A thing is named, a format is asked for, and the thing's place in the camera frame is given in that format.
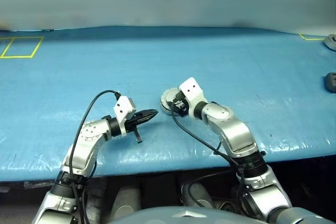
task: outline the blue mat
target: blue mat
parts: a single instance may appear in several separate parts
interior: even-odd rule
[[[0,181],[55,178],[89,102],[100,91],[119,90],[138,110],[160,110],[161,93],[189,77],[209,101],[231,107],[248,125],[266,161],[336,153],[336,95],[323,84],[323,76],[336,71],[336,52],[321,41],[261,29],[101,27],[1,32],[0,55],[4,50]],[[114,103],[114,96],[102,97],[88,120],[113,114]],[[180,120],[218,144],[202,122]],[[142,144],[133,133],[106,143],[96,174],[228,165],[161,111],[139,132]]]

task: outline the dark floor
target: dark floor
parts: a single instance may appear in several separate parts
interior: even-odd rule
[[[281,185],[294,206],[313,211],[336,221],[335,174],[336,156],[304,159],[271,164]],[[220,169],[188,170],[171,173],[109,177],[104,197],[102,220],[106,220],[116,193],[125,185],[137,185],[142,192],[142,207],[180,205],[180,184]],[[234,174],[219,175],[202,181],[209,194],[217,198],[232,198],[237,180]],[[30,223],[49,187],[11,189],[0,194],[0,222]]]

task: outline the robotic arm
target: robotic arm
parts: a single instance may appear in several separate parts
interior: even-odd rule
[[[248,127],[230,108],[209,103],[194,78],[163,94],[161,105],[165,111],[168,112],[171,103],[174,104],[170,107],[174,108],[173,113],[181,116],[188,114],[208,125],[219,136],[227,155],[241,167],[244,173],[241,203],[247,215],[269,223],[331,223],[305,209],[292,208]]]
[[[79,207],[75,197],[75,193],[78,192],[72,189],[71,183],[75,181],[79,191],[87,186],[90,174],[94,170],[99,148],[112,137],[125,136],[128,132],[134,131],[138,143],[142,142],[136,126],[152,119],[157,114],[157,110],[144,110],[137,113],[135,111],[133,101],[122,95],[114,106],[116,118],[108,115],[101,120],[88,121],[83,124],[71,163],[74,180],[70,176],[71,146],[32,224],[78,223],[78,219],[71,215]]]

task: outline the yellow tape line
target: yellow tape line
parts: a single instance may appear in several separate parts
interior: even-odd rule
[[[10,42],[8,43],[8,45],[6,46],[6,48],[4,49],[4,51],[1,53],[0,55],[0,59],[22,59],[22,58],[32,58],[34,57],[37,49],[40,47],[44,36],[31,36],[31,37],[3,37],[0,38],[0,40],[8,40],[10,39]],[[34,48],[33,52],[30,55],[10,55],[10,56],[6,56],[6,53],[8,51],[8,49],[10,48],[10,46],[12,45],[12,43],[14,42],[15,39],[40,39],[39,42],[37,43],[36,47]]]
[[[324,38],[306,38],[303,34],[299,34],[299,36],[304,40],[310,40],[310,41],[324,40]]]

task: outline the blue tabletop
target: blue tabletop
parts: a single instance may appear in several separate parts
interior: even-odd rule
[[[30,36],[41,38],[22,38]],[[0,56],[0,181],[54,178],[100,91],[160,110],[161,93],[189,77],[248,125],[266,161],[336,153],[336,95],[323,84],[336,52],[321,41],[261,29],[101,27],[1,32]],[[88,119],[113,114],[114,103],[105,95]],[[180,120],[218,144],[202,122]],[[96,174],[227,166],[161,110],[139,132],[142,144],[133,133],[107,142]]]

